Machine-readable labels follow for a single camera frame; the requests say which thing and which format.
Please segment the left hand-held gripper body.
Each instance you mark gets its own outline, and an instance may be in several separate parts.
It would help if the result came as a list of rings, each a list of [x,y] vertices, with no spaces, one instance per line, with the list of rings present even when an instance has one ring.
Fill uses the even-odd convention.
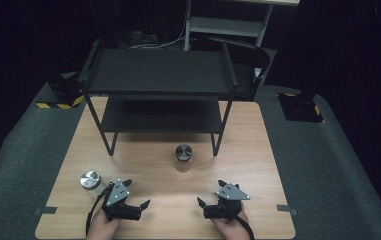
[[[125,219],[138,221],[141,217],[139,207],[126,204],[126,199],[130,195],[128,187],[122,185],[122,180],[117,179],[111,182],[108,193],[102,205],[102,209],[109,220]]]

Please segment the grey tape piece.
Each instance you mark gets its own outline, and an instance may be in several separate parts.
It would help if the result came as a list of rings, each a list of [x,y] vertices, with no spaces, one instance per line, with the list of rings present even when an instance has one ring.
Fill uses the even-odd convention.
[[[43,214],[55,214],[57,211],[57,207],[42,207],[42,208],[36,208],[34,210],[35,216],[41,216]]]
[[[293,209],[293,208],[291,208],[288,205],[277,204],[277,211],[288,212],[292,216],[297,216],[298,215],[297,209]]]

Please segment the glass jar with white powder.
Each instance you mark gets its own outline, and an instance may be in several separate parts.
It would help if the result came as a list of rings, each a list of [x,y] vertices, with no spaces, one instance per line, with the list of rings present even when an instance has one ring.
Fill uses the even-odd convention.
[[[80,177],[80,184],[93,199],[100,197],[107,187],[102,176],[95,170],[84,172]]]

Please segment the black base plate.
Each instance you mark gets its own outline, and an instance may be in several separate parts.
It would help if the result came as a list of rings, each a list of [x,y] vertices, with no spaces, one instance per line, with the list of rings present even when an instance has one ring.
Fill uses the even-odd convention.
[[[312,123],[324,121],[312,94],[278,93],[277,97],[287,121]]]

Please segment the person's left hand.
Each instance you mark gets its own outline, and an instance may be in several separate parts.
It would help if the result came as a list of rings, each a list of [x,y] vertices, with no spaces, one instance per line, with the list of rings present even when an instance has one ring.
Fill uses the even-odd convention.
[[[109,220],[105,212],[100,209],[90,222],[86,240],[113,240],[120,223],[121,219]]]

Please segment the black power strip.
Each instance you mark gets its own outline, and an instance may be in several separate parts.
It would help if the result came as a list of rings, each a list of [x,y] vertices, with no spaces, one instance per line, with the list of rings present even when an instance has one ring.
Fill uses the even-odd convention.
[[[155,45],[159,42],[158,37],[153,34],[146,34],[141,31],[132,31],[129,33],[127,43],[129,46],[147,46]]]

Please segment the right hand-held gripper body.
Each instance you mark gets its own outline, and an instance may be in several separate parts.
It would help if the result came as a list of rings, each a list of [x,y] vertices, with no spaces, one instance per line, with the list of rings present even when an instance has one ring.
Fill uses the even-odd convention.
[[[241,202],[249,200],[250,196],[239,188],[239,185],[227,183],[217,192],[218,201],[203,209],[205,219],[233,219],[242,211]]]

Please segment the metal cup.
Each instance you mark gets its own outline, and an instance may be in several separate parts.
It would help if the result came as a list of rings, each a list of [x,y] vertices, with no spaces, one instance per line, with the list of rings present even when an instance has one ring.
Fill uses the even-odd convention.
[[[175,150],[175,166],[179,172],[187,172],[191,166],[193,150],[187,144],[181,144]]]

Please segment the grey metal stand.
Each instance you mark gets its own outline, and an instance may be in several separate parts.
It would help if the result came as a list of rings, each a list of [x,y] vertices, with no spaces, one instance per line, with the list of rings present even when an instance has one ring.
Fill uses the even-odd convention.
[[[249,2],[265,4],[266,11],[261,21],[231,20],[210,17],[197,17],[191,13],[192,0],[186,0],[184,51],[190,49],[190,35],[192,32],[255,37],[255,45],[260,47],[266,33],[270,16],[275,5],[299,5],[300,0],[232,0],[235,2]]]

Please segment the black metal shelf rack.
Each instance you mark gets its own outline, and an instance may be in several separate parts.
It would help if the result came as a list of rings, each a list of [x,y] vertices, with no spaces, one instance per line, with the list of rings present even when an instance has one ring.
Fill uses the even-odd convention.
[[[78,82],[107,152],[131,132],[207,133],[217,154],[238,86],[220,51],[107,49],[96,40]]]

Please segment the black base with striped tape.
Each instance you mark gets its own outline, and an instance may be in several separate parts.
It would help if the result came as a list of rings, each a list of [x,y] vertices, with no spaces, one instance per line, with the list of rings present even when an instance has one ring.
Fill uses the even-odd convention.
[[[83,93],[78,82],[78,72],[61,73],[45,83],[35,103],[42,109],[71,109],[78,106]]]

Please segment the black chair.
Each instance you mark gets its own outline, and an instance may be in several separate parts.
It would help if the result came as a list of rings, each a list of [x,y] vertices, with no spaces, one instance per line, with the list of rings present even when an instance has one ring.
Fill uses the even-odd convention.
[[[206,47],[209,50],[228,48],[237,80],[235,99],[253,101],[262,80],[262,76],[270,65],[267,52],[257,46],[235,42],[227,39],[208,38]]]

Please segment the person's right hand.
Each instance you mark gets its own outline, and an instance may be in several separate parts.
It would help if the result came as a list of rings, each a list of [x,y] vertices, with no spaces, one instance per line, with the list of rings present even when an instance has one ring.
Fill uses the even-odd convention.
[[[212,223],[225,240],[251,240],[248,231],[238,220],[212,219]]]

